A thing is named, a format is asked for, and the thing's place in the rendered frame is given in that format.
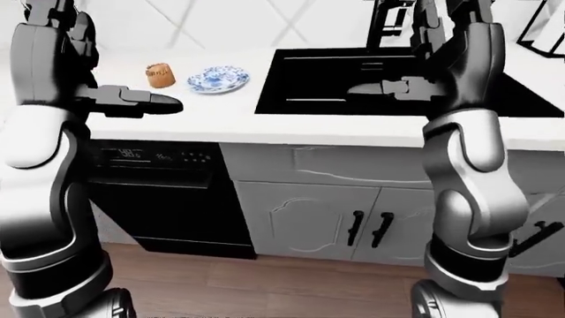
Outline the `gray cabinet drawer front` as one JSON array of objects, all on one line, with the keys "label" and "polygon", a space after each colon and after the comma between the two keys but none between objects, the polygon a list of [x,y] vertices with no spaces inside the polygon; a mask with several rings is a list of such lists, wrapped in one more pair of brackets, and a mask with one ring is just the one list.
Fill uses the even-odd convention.
[{"label": "gray cabinet drawer front", "polygon": [[429,189],[418,148],[222,143],[231,179]]}]

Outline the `blue white patterned plate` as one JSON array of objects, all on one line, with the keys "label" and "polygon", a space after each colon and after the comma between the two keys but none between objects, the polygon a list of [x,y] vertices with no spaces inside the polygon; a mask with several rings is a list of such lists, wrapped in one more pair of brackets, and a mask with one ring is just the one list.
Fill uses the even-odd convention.
[{"label": "blue white patterned plate", "polygon": [[216,95],[235,91],[250,80],[250,74],[232,65],[213,66],[186,80],[188,87],[201,95]]}]

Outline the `black dishwasher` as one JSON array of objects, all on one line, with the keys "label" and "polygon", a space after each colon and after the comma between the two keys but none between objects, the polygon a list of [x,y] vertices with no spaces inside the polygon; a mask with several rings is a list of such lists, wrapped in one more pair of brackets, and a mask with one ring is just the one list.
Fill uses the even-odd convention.
[{"label": "black dishwasher", "polygon": [[256,259],[216,142],[92,140],[89,195],[146,251]]}]

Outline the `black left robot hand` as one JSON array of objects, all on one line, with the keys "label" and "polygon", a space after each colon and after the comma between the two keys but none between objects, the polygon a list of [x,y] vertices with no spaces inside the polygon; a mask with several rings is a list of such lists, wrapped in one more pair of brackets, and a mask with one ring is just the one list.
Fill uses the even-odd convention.
[{"label": "black left robot hand", "polygon": [[23,0],[25,22],[11,41],[11,78],[19,105],[48,105],[80,116],[143,118],[179,113],[183,104],[166,95],[120,86],[99,86],[95,25],[74,0]]}]

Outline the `gray cabinet door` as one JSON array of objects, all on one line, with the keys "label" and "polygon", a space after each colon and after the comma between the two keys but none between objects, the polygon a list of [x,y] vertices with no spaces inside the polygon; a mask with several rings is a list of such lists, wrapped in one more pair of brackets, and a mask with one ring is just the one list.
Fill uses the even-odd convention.
[{"label": "gray cabinet door", "polygon": [[[514,232],[514,238],[521,243],[539,228],[534,224],[545,221],[565,224],[565,193],[528,195],[531,213],[523,227]],[[565,228],[534,247],[508,259],[508,271],[512,274],[563,277],[565,275]]]},{"label": "gray cabinet door", "polygon": [[[234,182],[256,254],[348,261],[357,246],[378,187]],[[347,246],[353,212],[365,217]]]},{"label": "gray cabinet door", "polygon": [[[395,214],[377,248],[371,248],[373,231],[380,228],[383,212]],[[422,267],[426,244],[432,237],[434,197],[430,190],[384,188],[359,235],[353,261]]]}]

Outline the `black kitchen sink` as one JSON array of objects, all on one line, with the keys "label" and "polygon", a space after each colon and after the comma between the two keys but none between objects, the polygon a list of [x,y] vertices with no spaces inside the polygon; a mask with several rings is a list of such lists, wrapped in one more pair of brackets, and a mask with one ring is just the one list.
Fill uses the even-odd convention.
[{"label": "black kitchen sink", "polygon": [[359,95],[349,89],[421,76],[407,48],[277,49],[255,112],[274,115],[425,116],[429,101]]}]

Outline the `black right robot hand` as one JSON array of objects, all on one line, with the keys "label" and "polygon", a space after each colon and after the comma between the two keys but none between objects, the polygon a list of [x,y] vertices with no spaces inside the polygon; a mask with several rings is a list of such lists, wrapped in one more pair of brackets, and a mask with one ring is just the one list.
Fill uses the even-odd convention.
[{"label": "black right robot hand", "polygon": [[415,0],[410,42],[421,76],[359,84],[348,95],[429,102],[424,110],[428,118],[485,108],[505,64],[503,27],[493,21],[492,0],[445,2],[454,23],[450,37],[444,33],[435,0]]}]

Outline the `black sink faucet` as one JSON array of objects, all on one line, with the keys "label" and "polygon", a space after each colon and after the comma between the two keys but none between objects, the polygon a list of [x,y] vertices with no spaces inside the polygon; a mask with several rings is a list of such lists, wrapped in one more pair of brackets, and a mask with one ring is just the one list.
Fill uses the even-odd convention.
[{"label": "black sink faucet", "polygon": [[410,47],[416,0],[374,0],[366,48]]}]

